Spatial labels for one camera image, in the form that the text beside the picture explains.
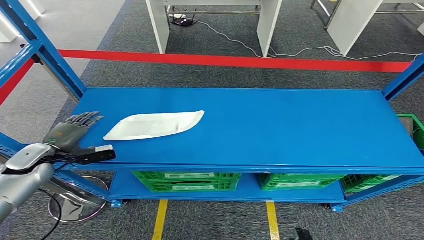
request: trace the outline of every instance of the robot finger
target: robot finger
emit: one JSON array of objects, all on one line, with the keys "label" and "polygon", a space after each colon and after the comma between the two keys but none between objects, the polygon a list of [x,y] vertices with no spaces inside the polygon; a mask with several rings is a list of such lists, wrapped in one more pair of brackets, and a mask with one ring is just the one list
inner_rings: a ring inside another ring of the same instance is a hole
[{"label": "robot finger", "polygon": [[86,117],[90,119],[90,118],[96,116],[99,113],[100,113],[99,111],[93,111],[93,112],[90,112]]},{"label": "robot finger", "polygon": [[74,123],[79,123],[81,121],[81,119],[83,119],[85,116],[87,116],[88,114],[90,114],[89,112],[84,112],[81,113],[80,115],[77,115],[72,121]]},{"label": "robot finger", "polygon": [[66,119],[64,122],[65,123],[67,123],[67,122],[73,122],[76,117],[78,117],[78,115],[73,115],[70,118]]},{"label": "robot finger", "polygon": [[78,122],[81,123],[82,125],[85,125],[88,121],[90,121],[89,117],[83,117]]},{"label": "robot finger", "polygon": [[93,126],[95,123],[97,123],[100,119],[104,118],[104,116],[97,116],[93,120],[87,122],[87,127]]}]

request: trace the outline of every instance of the lower shelf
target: lower shelf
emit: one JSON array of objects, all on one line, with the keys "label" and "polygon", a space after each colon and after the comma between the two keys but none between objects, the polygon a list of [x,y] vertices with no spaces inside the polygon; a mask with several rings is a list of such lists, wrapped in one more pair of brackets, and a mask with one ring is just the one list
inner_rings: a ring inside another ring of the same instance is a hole
[{"label": "lower shelf", "polygon": [[236,191],[215,192],[150,192],[129,171],[117,171],[110,194],[115,199],[185,200],[185,201],[274,201],[280,203],[345,203],[339,181],[321,189],[262,191],[257,176],[244,173]]}]

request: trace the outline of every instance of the crate label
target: crate label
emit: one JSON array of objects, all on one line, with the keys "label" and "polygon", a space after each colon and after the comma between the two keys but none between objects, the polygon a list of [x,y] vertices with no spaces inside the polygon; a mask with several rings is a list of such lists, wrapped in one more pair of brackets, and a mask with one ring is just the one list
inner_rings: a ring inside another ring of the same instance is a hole
[{"label": "crate label", "polygon": [[392,180],[392,179],[395,179],[395,178],[399,178],[400,176],[402,176],[402,175],[390,175],[390,176],[386,176],[382,180],[389,181],[389,180]]},{"label": "crate label", "polygon": [[370,188],[375,187],[375,186],[376,186],[376,185],[364,186],[364,187],[361,187],[361,189],[360,189],[360,190],[367,190],[367,189],[370,189]]},{"label": "crate label", "polygon": [[210,186],[172,186],[172,190],[185,191],[185,190],[213,190],[215,187]]},{"label": "crate label", "polygon": [[184,179],[184,178],[213,178],[215,174],[213,172],[205,173],[165,173],[166,179]]},{"label": "crate label", "polygon": [[320,181],[311,181],[311,182],[290,182],[290,183],[279,183],[277,188],[290,188],[290,187],[312,187],[320,185]]}]

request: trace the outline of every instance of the white cable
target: white cable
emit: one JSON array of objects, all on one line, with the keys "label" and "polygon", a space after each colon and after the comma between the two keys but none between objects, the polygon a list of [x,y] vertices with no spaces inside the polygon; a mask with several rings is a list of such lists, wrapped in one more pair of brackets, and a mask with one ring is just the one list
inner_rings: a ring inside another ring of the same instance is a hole
[{"label": "white cable", "polygon": [[214,31],[216,34],[219,34],[219,35],[221,35],[221,36],[226,37],[226,39],[228,39],[228,40],[229,40],[229,41],[231,41],[231,42],[235,42],[235,43],[239,43],[239,44],[243,45],[243,47],[245,47],[245,48],[249,49],[250,51],[252,51],[252,52],[253,52],[253,54],[254,54],[256,57],[258,57],[258,58],[261,58],[261,59],[268,59],[268,58],[269,58],[269,57],[259,56],[259,55],[256,53],[256,51],[255,51],[255,50],[253,50],[253,48],[248,47],[248,46],[247,46],[244,42],[241,42],[241,41],[239,41],[239,40],[231,39],[229,36],[225,35],[224,33],[222,33],[222,32],[219,32],[219,31],[215,30],[213,27],[211,27],[211,25],[207,24],[206,22],[197,21],[197,23],[199,23],[199,24],[203,24],[203,25],[206,25],[206,26],[207,26],[210,30]]},{"label": "white cable", "polygon": [[268,53],[268,55],[270,57],[264,57],[264,56],[259,56],[256,53],[256,51],[253,50],[253,48],[248,47],[244,42],[239,41],[239,40],[231,39],[230,37],[228,37],[224,33],[215,30],[208,23],[202,22],[202,21],[199,21],[199,20],[197,21],[197,23],[206,25],[210,30],[214,31],[218,35],[224,36],[226,39],[228,39],[231,42],[235,42],[235,43],[239,43],[239,44],[243,45],[243,47],[245,47],[246,49],[249,49],[250,51],[253,52],[253,54],[256,57],[261,58],[261,59],[276,58],[278,56],[291,57],[292,58],[292,57],[299,56],[300,54],[302,54],[303,52],[305,52],[307,50],[317,50],[317,49],[324,49],[325,51],[327,51],[329,54],[331,54],[334,57],[345,58],[345,59],[355,60],[355,61],[364,60],[364,59],[380,58],[380,57],[388,56],[390,54],[399,54],[399,55],[406,55],[406,56],[414,56],[413,60],[411,61],[411,62],[414,62],[417,59],[417,57],[418,56],[421,56],[421,54],[422,54],[422,53],[420,53],[420,54],[412,54],[412,53],[404,53],[404,52],[391,51],[391,52],[388,52],[388,53],[385,53],[385,54],[381,54],[381,55],[376,55],[376,56],[365,56],[365,57],[360,57],[360,58],[353,58],[353,57],[349,57],[349,56],[343,56],[343,54],[339,50],[336,50],[336,49],[332,48],[331,46],[321,46],[321,47],[308,47],[308,48],[302,49],[301,51],[299,51],[298,53],[296,53],[294,55],[291,55],[291,54],[278,54],[272,47],[269,47],[269,49],[271,49],[274,52],[274,54]]}]

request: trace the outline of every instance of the white table leg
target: white table leg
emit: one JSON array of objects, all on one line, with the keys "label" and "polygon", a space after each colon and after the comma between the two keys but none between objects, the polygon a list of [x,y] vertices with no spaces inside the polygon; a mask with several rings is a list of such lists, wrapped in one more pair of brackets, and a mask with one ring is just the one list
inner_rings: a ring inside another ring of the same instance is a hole
[{"label": "white table leg", "polygon": [[0,12],[0,43],[11,43],[18,34],[18,31]]},{"label": "white table leg", "polygon": [[38,0],[19,0],[19,2],[34,20],[38,19],[46,11]]},{"label": "white table leg", "polygon": [[423,24],[421,24],[421,26],[419,26],[419,28],[418,28],[418,32],[419,32],[420,34],[424,35],[424,23],[423,23]]},{"label": "white table leg", "polygon": [[260,12],[259,24],[257,25],[257,37],[264,57],[268,56],[271,40],[283,0],[263,0]]},{"label": "white table leg", "polygon": [[349,53],[382,2],[342,0],[327,31],[344,56]]},{"label": "white table leg", "polygon": [[153,26],[154,36],[156,37],[157,46],[159,47],[159,53],[165,54],[168,38],[170,36],[170,27],[165,10],[165,3],[162,0],[146,0],[146,3],[151,25]]}]

